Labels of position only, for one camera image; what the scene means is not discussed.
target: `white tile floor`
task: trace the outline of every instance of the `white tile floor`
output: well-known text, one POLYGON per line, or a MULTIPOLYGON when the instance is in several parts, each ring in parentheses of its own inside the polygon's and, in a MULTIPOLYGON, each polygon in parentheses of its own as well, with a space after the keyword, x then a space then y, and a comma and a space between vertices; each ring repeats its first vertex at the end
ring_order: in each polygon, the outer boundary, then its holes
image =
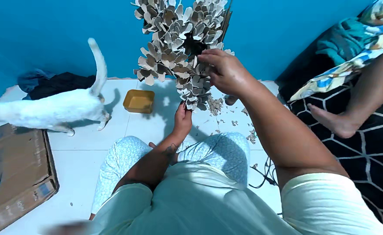
MULTIPOLYGON (((263 83, 274 94, 278 93, 277 86, 273 82, 263 83)), ((10 93, 17 99, 24 96, 17 91, 10 93)), ((158 143, 173 128, 174 111, 180 102, 173 81, 161 83, 156 80, 156 83, 150 87, 137 80, 109 80, 105 84, 102 94, 106 99, 106 108, 112 113, 112 119, 107 126, 102 131, 97 131, 97 124, 86 121, 74 123, 75 136, 73 137, 68 137, 64 133, 48 133, 60 189, 50 200, 11 224, 0 232, 0 235, 32 235, 37 234, 37 229, 44 225, 88 219, 100 165, 112 143, 124 136, 137 136, 146 143, 150 141, 158 143), (129 113, 123 108, 123 99, 130 89, 155 92, 152 114, 129 113)), ((224 96, 216 88, 212 89, 212 94, 215 99, 224 96)), ((237 101, 233 106, 223 107, 218 116, 210 116, 208 110, 194 113, 192 116, 193 128, 186 141, 191 143, 201 141, 211 133, 216 134, 215 130, 236 131, 244 136, 250 135, 249 131, 253 127, 248 126, 248 124, 251 125, 251 120, 241 112, 243 108, 242 103, 237 101), (238 125, 233 126, 232 120, 238 121, 238 125)), ((250 165, 257 163, 258 169, 264 173, 266 152, 258 141, 255 145, 251 142, 249 144, 251 146, 250 165)), ((263 177, 259 173, 249 169, 250 184, 257 186, 262 180, 263 177)), ((259 189, 249 188, 275 212, 281 212, 280 192, 277 186, 265 182, 259 189)))

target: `cardboard box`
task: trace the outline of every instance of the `cardboard box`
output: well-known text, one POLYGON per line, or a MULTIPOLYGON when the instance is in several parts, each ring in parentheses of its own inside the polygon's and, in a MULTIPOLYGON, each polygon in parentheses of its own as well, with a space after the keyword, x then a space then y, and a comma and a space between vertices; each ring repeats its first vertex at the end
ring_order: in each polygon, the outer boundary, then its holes
POLYGON ((0 126, 0 231, 58 188, 46 131, 0 126))

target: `black cable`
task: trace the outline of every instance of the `black cable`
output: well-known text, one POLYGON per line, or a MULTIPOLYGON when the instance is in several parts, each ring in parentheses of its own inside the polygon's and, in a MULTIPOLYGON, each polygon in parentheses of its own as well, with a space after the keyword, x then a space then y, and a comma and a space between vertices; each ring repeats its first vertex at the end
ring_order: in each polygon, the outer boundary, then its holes
POLYGON ((259 188, 261 188, 262 185, 264 185, 265 181, 267 181, 269 184, 272 184, 274 186, 278 186, 277 181, 275 180, 274 175, 273 175, 275 168, 270 172, 271 166, 272 166, 272 161, 269 157, 267 158, 267 160, 265 161, 265 164, 264 164, 264 174, 262 172, 260 172, 257 168, 255 168, 254 166, 251 166, 252 169, 256 170, 258 173, 260 173, 264 177, 264 180, 258 186, 253 186, 251 184, 249 184, 249 185, 255 189, 259 189, 259 188))

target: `cat tail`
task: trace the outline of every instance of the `cat tail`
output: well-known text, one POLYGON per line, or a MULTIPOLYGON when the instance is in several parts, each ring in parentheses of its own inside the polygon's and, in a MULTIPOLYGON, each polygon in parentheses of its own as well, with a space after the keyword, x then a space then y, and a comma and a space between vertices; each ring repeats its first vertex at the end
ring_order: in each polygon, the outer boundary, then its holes
POLYGON ((106 80, 108 79, 108 69, 106 67, 105 58, 102 55, 102 52, 100 51, 99 46, 97 45, 96 41, 93 38, 89 38, 87 40, 91 51, 94 55, 94 60, 96 61, 96 80, 93 83, 93 86, 90 87, 90 94, 93 96, 99 96, 100 91, 102 90, 103 86, 106 83, 106 80))

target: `geometric pattern rug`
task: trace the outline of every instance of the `geometric pattern rug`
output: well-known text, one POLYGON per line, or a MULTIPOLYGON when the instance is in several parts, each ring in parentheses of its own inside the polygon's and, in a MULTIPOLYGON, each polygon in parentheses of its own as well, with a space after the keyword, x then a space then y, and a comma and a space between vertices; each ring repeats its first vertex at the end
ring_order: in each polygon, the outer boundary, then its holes
POLYGON ((345 111, 354 82, 293 101, 289 108, 339 160, 368 207, 383 223, 383 105, 349 139, 331 133, 312 117, 307 107, 310 103, 335 114, 345 111))

